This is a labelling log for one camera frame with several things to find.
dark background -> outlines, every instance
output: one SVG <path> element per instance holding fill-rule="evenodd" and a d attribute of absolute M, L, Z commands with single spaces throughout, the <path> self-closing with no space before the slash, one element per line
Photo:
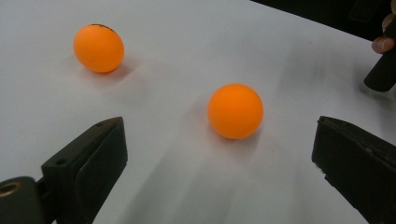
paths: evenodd
<path fill-rule="evenodd" d="M 252 0 L 332 28 L 374 40 L 382 35 L 382 20 L 391 0 Z"/>

orange ping pong ball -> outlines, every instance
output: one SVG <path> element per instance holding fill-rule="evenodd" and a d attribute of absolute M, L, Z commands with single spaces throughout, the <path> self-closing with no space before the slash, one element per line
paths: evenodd
<path fill-rule="evenodd" d="M 73 49 L 77 59 L 97 73 L 113 71 L 121 64 L 124 55 L 119 35 L 101 24 L 82 27 L 74 38 Z"/>
<path fill-rule="evenodd" d="M 246 138 L 259 128 L 264 115 L 262 100 L 243 84 L 216 90 L 209 100 L 207 116 L 213 130 L 229 139 Z"/>

finger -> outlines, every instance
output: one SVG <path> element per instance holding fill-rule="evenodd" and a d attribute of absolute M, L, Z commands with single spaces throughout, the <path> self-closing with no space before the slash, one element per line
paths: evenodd
<path fill-rule="evenodd" d="M 396 0 L 392 0 L 392 3 L 390 3 L 392 7 L 392 13 L 396 14 Z"/>
<path fill-rule="evenodd" d="M 375 52 L 383 54 L 395 47 L 395 40 L 381 36 L 373 41 L 372 48 Z"/>
<path fill-rule="evenodd" d="M 389 14 L 383 21 L 382 21 L 382 31 L 385 31 L 387 29 L 388 25 L 393 21 L 395 18 L 395 15 Z"/>

black marking on ball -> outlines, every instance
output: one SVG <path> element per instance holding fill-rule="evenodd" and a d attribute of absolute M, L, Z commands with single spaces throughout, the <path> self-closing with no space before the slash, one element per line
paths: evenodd
<path fill-rule="evenodd" d="M 104 28 L 107 28 L 107 29 L 111 30 L 112 32 L 116 33 L 113 29 L 111 29 L 110 27 L 105 26 L 105 25 L 103 25 L 103 24 L 94 23 L 94 24 L 91 24 L 91 25 L 97 25 L 97 26 L 100 26 L 100 27 L 104 27 Z"/>

ping pong ball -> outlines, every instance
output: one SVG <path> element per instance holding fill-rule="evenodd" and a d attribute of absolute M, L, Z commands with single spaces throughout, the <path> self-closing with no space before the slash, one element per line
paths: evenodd
<path fill-rule="evenodd" d="M 264 116 L 262 100 L 243 84 L 229 84 L 211 96 L 207 117 L 213 130 L 229 139 L 246 138 L 260 127 Z"/>
<path fill-rule="evenodd" d="M 124 55 L 119 35 L 101 24 L 82 27 L 74 38 L 73 49 L 79 62 L 97 73 L 115 70 Z"/>

